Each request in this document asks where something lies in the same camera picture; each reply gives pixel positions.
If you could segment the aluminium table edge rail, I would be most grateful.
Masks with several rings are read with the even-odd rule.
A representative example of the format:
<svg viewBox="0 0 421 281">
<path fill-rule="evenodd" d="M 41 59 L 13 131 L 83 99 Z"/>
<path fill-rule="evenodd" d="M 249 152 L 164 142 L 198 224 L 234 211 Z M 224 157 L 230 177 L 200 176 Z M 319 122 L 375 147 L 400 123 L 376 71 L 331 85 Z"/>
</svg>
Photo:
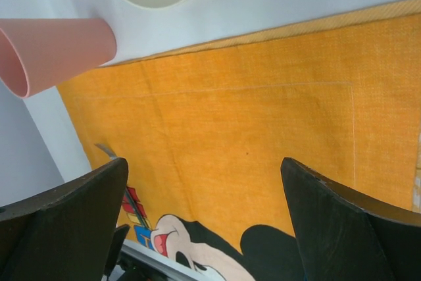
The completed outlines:
<svg viewBox="0 0 421 281">
<path fill-rule="evenodd" d="M 142 245 L 125 241 L 112 246 L 109 276 L 103 280 L 209 280 L 209 278 L 175 263 Z"/>
</svg>

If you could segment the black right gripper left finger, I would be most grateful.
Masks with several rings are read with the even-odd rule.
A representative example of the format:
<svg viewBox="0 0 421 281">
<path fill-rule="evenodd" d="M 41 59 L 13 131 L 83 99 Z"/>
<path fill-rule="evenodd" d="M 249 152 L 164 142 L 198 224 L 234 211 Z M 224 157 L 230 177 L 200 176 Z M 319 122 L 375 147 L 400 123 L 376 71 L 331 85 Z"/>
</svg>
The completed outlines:
<svg viewBox="0 0 421 281">
<path fill-rule="evenodd" d="M 128 179 L 117 158 L 1 207 L 2 280 L 101 280 Z"/>
</svg>

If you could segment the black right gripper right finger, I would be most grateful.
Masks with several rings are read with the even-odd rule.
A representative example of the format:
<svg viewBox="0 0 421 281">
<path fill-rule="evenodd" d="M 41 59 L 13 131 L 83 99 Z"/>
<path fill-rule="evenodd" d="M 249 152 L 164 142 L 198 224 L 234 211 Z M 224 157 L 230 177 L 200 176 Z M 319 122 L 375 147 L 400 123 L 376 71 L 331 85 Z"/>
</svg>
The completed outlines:
<svg viewBox="0 0 421 281">
<path fill-rule="evenodd" d="M 289 157 L 280 172 L 307 280 L 420 279 L 420 214 Z"/>
</svg>

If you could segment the yellow Mickey Mouse placemat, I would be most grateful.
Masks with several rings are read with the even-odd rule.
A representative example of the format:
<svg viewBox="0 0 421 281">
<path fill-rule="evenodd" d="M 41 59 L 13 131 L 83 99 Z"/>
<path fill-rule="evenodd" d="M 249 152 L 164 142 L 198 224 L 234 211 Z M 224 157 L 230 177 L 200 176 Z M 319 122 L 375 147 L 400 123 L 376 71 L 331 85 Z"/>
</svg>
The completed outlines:
<svg viewBox="0 0 421 281">
<path fill-rule="evenodd" d="M 292 157 L 420 210 L 420 0 L 186 47 L 59 86 L 93 168 L 129 166 L 126 241 L 212 279 L 279 280 Z"/>
</svg>

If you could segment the pink plastic cup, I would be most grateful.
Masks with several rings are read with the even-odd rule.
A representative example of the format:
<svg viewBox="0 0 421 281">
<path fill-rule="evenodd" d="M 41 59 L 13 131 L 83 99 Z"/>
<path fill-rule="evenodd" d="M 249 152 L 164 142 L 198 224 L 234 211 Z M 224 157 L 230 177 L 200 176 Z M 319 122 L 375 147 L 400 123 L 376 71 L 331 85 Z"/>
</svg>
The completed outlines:
<svg viewBox="0 0 421 281">
<path fill-rule="evenodd" d="M 1 81 L 22 99 L 113 60 L 116 51 L 101 18 L 1 19 Z"/>
</svg>

